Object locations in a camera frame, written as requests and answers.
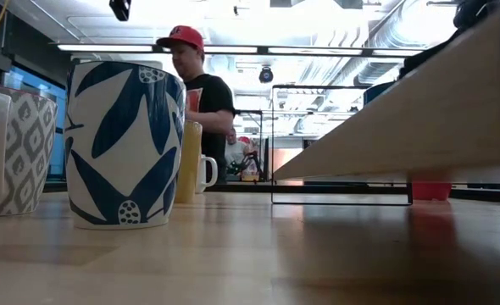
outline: ceiling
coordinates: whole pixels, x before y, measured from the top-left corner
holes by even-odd
[[[152,44],[158,37],[167,36],[175,25],[183,24],[197,28],[207,45],[426,48],[446,40],[454,31],[453,6],[433,6],[427,0],[364,0],[363,9],[345,9],[354,2],[133,0],[128,22],[114,17],[108,0],[18,0],[8,9],[58,43]],[[381,22],[389,13],[390,18]],[[168,54],[78,56],[159,61],[165,70],[175,72]],[[264,133],[272,132],[274,122],[275,133],[321,135],[347,119],[351,107],[362,108],[363,91],[289,90],[279,98],[278,92],[271,92],[272,85],[372,85],[393,80],[401,62],[397,58],[208,55],[205,70],[221,76],[231,87],[237,109],[270,110],[274,101],[275,111],[292,111],[276,114],[275,118],[266,114],[261,129]],[[269,84],[258,80],[263,66],[274,73]],[[297,113],[307,109],[331,114]],[[254,119],[259,117],[237,117],[237,130],[254,132],[258,127]]]

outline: wooden table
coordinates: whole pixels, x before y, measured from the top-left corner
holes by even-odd
[[[500,204],[273,207],[269,194],[208,193],[165,226],[94,231],[74,229],[52,193],[0,218],[0,305],[416,303],[500,304]]]

